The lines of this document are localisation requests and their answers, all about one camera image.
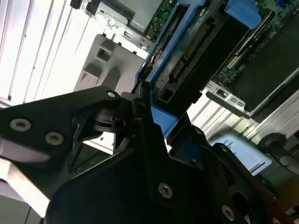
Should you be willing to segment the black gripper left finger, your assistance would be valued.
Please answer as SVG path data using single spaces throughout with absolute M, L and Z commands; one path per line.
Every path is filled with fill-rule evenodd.
M 175 167 L 151 111 L 150 84 L 132 93 L 98 86 L 0 111 L 0 180 L 20 197 L 49 198 L 79 142 L 114 133 L 119 152 L 64 184 L 57 198 L 177 198 Z

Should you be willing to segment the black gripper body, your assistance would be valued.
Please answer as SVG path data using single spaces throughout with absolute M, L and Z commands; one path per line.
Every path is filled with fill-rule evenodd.
M 125 150 L 70 180 L 54 194 L 49 224 L 206 224 L 210 202 L 203 174 L 166 157 L 158 168 L 173 196 L 149 186 L 138 151 Z

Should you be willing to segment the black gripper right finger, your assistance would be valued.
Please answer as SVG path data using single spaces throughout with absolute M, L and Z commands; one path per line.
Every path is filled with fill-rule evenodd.
M 209 224 L 287 224 L 289 217 L 222 143 L 211 146 L 185 113 L 168 137 L 175 158 L 192 164 L 199 179 L 200 215 Z

